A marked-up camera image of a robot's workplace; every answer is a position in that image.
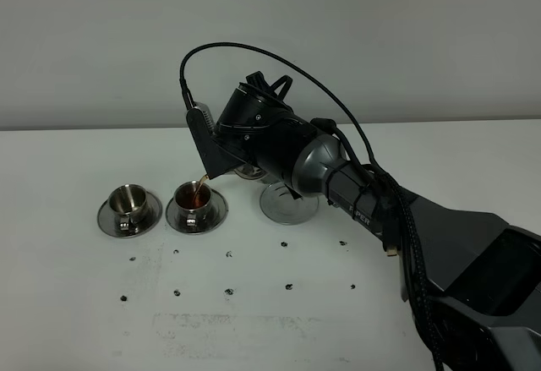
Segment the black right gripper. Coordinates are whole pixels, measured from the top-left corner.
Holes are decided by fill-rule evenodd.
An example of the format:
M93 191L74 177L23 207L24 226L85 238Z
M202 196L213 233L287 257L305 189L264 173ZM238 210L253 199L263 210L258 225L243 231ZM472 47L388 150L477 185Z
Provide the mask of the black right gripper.
M296 116L284 99L292 78L269 84L257 71L233 91L211 134L195 105L186 114L205 172L210 179L243 164L256 166L291 185L302 151L321 131Z

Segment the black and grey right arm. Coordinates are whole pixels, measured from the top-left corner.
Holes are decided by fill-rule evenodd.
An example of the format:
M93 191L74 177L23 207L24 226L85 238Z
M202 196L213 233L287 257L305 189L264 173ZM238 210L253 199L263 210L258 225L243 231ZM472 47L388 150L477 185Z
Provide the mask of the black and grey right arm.
M209 177L249 164L297 197L324 196L401 262L402 298L438 367L540 367L540 238L497 215L451 210L376 163L361 163L330 119L305 121L285 101L292 81L250 75L217 121L182 87Z

